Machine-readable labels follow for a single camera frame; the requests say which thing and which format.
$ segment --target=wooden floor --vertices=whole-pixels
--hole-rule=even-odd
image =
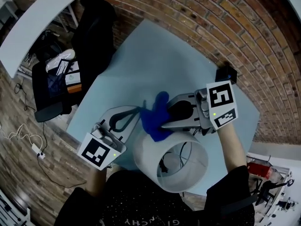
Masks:
[[[15,85],[22,83],[22,78],[11,79],[0,62],[0,124],[6,134],[16,132],[25,123],[31,134],[43,136],[43,123],[37,123],[33,111],[24,111],[25,94],[15,94]],[[24,80],[27,104],[35,108],[32,83]],[[45,123],[45,135],[48,147],[45,159],[40,165],[57,183],[70,187],[85,182],[89,171],[88,165],[75,154],[78,142],[71,138],[66,128],[76,111],[67,116],[60,116]],[[37,156],[31,149],[28,138],[14,137],[7,140],[0,135],[0,189],[21,210],[31,208],[32,221],[37,225],[53,225],[61,207],[72,193],[52,183],[38,166]],[[187,194],[197,209],[203,208],[205,198]]]

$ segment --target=person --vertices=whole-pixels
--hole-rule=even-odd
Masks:
[[[208,189],[205,213],[200,218],[194,217],[195,212],[179,194],[164,191],[142,173],[121,170],[106,182],[106,170],[92,168],[86,189],[75,188],[55,226],[253,226],[253,205],[220,218],[214,210],[250,196],[246,155],[233,124],[217,133],[228,174]]]

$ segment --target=black device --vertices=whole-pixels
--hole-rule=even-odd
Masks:
[[[216,71],[215,82],[231,81],[231,84],[236,84],[237,71],[230,66],[229,62],[224,63],[224,67]]]

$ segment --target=blue cloth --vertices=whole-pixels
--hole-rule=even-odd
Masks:
[[[145,108],[140,110],[143,129],[155,142],[162,141],[173,133],[171,130],[161,128],[170,119],[170,115],[167,112],[168,100],[169,94],[166,91],[162,91],[157,94],[151,111]]]

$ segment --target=red object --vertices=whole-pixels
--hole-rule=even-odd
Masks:
[[[258,175],[262,178],[269,179],[271,173],[272,173],[272,168],[269,166],[264,166],[260,165],[257,163],[249,162],[247,164],[248,171],[249,173],[252,173],[254,175]]]

